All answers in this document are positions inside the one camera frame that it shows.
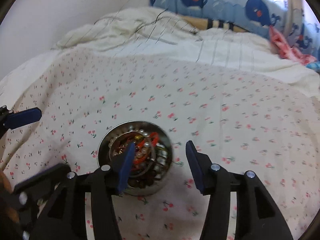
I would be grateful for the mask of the person's left hand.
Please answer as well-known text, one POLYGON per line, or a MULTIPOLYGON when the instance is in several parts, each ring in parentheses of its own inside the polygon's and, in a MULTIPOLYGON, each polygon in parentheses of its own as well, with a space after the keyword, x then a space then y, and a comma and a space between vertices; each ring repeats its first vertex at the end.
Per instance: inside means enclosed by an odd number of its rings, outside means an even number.
POLYGON ((11 184, 1 170, 1 226, 16 230, 20 226, 20 220, 11 193, 11 184))

